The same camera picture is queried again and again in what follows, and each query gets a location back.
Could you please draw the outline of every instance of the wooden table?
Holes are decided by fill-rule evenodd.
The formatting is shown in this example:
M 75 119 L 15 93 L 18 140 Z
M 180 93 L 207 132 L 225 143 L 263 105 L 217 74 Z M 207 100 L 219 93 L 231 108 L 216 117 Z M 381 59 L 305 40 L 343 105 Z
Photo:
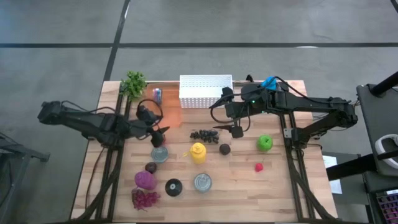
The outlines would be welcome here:
M 289 83 L 306 94 L 304 82 L 301 80 Z M 163 89 L 162 109 L 165 118 L 160 124 L 171 126 L 166 132 L 166 147 L 169 158 L 158 165 L 155 176 L 158 180 L 156 192 L 161 195 L 154 207 L 147 212 L 134 209 L 131 201 L 131 190 L 136 188 L 134 176 L 144 170 L 146 163 L 151 162 L 152 145 L 150 138 L 138 141 L 128 139 L 124 146 L 118 193 L 114 210 L 114 222 L 295 222 L 297 216 L 294 207 L 292 187 L 279 117 L 274 114 L 259 114 L 251 117 L 251 128 L 243 138 L 232 139 L 227 131 L 220 131 L 220 144 L 231 146 L 231 153 L 222 156 L 218 148 L 220 144 L 206 144 L 206 162 L 195 165 L 192 159 L 183 157 L 194 141 L 189 135 L 192 130 L 211 129 L 217 123 L 210 117 L 208 109 L 181 109 L 178 99 L 178 82 L 162 82 L 148 84 L 147 94 L 151 89 Z M 119 82 L 104 82 L 98 107 L 116 106 Z M 130 118 L 135 117 L 136 103 L 133 103 Z M 215 109 L 218 119 L 227 120 L 225 110 Z M 298 127 L 312 123 L 312 114 L 296 112 Z M 243 119 L 242 127 L 248 125 Z M 267 152 L 256 149 L 256 140 L 262 134 L 273 137 L 274 146 Z M 96 141 L 88 145 L 85 163 L 73 206 L 72 218 L 83 213 L 88 182 L 101 146 Z M 103 154 L 91 186 L 90 201 L 100 189 L 104 167 Z M 321 150 L 318 146 L 305 149 L 305 166 L 307 168 L 310 188 L 326 210 L 336 217 L 336 208 L 330 191 Z M 262 172 L 255 172 L 255 163 L 264 165 Z M 210 175 L 213 185 L 207 193 L 199 193 L 194 189 L 193 179 L 199 173 Z M 183 192 L 178 197 L 170 197 L 165 193 L 165 183 L 176 178 L 183 184 Z M 103 215 L 108 209 L 109 193 L 105 198 Z M 305 197 L 300 190 L 300 198 L 304 217 L 308 217 Z

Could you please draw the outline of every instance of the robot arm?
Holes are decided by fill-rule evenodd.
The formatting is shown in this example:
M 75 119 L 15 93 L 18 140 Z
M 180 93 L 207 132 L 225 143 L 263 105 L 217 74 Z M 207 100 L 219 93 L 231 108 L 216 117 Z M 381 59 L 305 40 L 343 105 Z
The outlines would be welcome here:
M 169 127 L 154 130 L 154 124 L 162 119 L 153 112 L 139 106 L 138 119 L 128 121 L 120 114 L 93 113 L 94 111 L 81 111 L 63 106 L 59 101 L 44 102 L 38 115 L 41 123 L 58 125 L 62 124 L 81 132 L 85 138 L 95 138 L 104 147 L 122 147 L 123 140 L 128 138 L 146 138 L 152 136 L 152 144 L 159 147 L 163 143 L 163 133 Z
M 241 96 L 242 102 L 233 101 L 234 96 Z M 322 136 L 334 127 L 349 128 L 358 121 L 354 106 L 349 101 L 332 97 L 311 98 L 303 94 L 301 96 L 295 96 L 287 91 L 268 90 L 256 84 L 243 86 L 240 94 L 233 94 L 232 89 L 228 87 L 223 88 L 221 98 L 210 107 L 210 113 L 217 122 L 233 124 L 214 128 L 227 129 L 233 138 L 240 138 L 243 137 L 243 129 L 238 124 L 241 118 L 260 113 L 290 114 L 293 111 L 328 113 L 322 119 L 305 128 L 285 130 L 284 134 L 292 138 L 295 146 L 303 148 L 311 137 Z M 214 118 L 213 109 L 221 105 L 224 105 L 226 115 L 232 118 L 231 121 L 222 122 Z

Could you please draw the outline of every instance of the concrete floor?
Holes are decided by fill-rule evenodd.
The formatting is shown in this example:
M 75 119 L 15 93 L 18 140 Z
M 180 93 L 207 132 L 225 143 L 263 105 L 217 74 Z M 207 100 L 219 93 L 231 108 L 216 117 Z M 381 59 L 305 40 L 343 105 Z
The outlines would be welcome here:
M 0 1 L 0 43 L 113 43 L 124 0 Z M 389 0 L 138 0 L 121 37 L 128 42 L 397 42 L 398 14 Z M 0 48 L 0 131 L 51 152 L 32 161 L 13 223 L 68 218 L 87 141 L 61 126 L 37 121 L 41 102 L 98 102 L 111 49 Z M 398 48 L 119 49 L 110 80 L 140 70 L 148 80 L 181 74 L 232 74 L 235 80 L 278 75 L 305 80 L 312 96 L 356 99 L 355 87 L 398 69 Z M 360 121 L 321 140 L 325 151 L 370 152 Z M 337 206 L 345 220 L 363 211 Z

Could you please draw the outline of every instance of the canned food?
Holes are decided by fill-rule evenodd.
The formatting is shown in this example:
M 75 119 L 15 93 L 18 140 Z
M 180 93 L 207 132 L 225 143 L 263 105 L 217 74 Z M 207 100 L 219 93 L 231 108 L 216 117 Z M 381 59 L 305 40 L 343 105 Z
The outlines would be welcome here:
M 152 91 L 152 96 L 154 97 L 156 103 L 158 103 L 159 105 L 162 104 L 162 89 L 154 88 L 154 90 Z
M 160 146 L 154 148 L 150 154 L 154 162 L 156 163 L 163 163 L 169 156 L 169 152 L 167 151 L 166 147 Z
M 198 174 L 193 184 L 198 191 L 207 192 L 211 189 L 211 178 L 207 174 Z

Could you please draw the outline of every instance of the yellow bottle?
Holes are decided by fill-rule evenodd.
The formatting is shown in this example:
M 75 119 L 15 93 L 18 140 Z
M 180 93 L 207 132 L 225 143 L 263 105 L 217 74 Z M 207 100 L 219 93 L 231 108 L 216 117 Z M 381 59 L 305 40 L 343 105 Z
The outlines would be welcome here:
M 206 147 L 203 144 L 199 142 L 195 143 L 191 147 L 190 152 L 194 163 L 202 164 L 206 161 Z

